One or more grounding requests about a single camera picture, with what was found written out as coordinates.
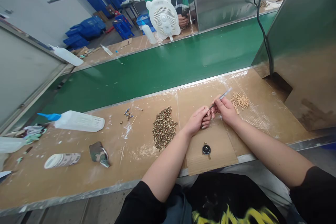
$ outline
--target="yellow graphic print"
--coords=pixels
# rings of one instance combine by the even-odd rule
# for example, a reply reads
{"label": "yellow graphic print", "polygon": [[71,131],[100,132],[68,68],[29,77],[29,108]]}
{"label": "yellow graphic print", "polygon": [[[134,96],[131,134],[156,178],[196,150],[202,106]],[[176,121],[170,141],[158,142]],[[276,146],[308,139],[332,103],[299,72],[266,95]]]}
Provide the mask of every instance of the yellow graphic print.
{"label": "yellow graphic print", "polygon": [[266,207],[261,208],[259,211],[254,208],[249,208],[246,211],[244,218],[239,219],[231,213],[228,205],[226,212],[223,213],[220,223],[201,217],[197,211],[193,211],[192,219],[195,224],[249,224],[252,219],[258,224],[279,224],[278,218]]}

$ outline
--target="blue nozzle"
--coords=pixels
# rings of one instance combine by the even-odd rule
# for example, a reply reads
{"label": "blue nozzle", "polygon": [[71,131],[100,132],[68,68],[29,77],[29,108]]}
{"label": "blue nozzle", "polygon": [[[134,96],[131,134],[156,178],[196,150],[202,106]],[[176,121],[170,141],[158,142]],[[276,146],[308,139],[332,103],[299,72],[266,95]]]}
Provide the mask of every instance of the blue nozzle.
{"label": "blue nozzle", "polygon": [[42,113],[37,114],[46,117],[49,121],[57,121],[58,119],[61,118],[60,114],[42,114]]}

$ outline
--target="small metal ring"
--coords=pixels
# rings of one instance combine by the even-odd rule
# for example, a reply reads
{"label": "small metal ring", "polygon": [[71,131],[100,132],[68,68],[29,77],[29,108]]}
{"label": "small metal ring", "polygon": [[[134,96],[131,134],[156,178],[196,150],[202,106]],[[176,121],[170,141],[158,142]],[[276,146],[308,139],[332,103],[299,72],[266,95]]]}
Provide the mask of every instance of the small metal ring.
{"label": "small metal ring", "polygon": [[202,152],[203,152],[204,155],[209,155],[210,152],[211,152],[211,148],[210,148],[210,146],[209,146],[209,145],[204,145],[204,146],[202,147]]}

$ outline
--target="white desk fan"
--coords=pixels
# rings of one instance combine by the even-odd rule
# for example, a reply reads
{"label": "white desk fan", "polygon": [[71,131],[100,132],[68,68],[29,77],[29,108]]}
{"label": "white desk fan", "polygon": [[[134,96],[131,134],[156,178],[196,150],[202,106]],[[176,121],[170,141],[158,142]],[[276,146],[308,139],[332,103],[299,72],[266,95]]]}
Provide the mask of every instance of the white desk fan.
{"label": "white desk fan", "polygon": [[171,2],[172,0],[153,0],[146,2],[146,7],[159,38],[169,37],[170,41],[173,41],[173,35],[179,35],[181,29],[177,12]]}

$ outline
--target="forearm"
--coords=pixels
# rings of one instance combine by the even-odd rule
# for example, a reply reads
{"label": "forearm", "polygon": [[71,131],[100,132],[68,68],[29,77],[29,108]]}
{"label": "forearm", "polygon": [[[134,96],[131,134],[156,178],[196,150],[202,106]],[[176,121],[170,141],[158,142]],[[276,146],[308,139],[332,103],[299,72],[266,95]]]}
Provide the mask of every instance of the forearm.
{"label": "forearm", "polygon": [[232,128],[253,154],[290,188],[301,185],[307,171],[314,166],[295,150],[243,120],[238,120]]}
{"label": "forearm", "polygon": [[142,181],[149,186],[154,196],[161,202],[167,200],[174,187],[190,140],[191,136],[188,136],[182,129],[142,178]]}

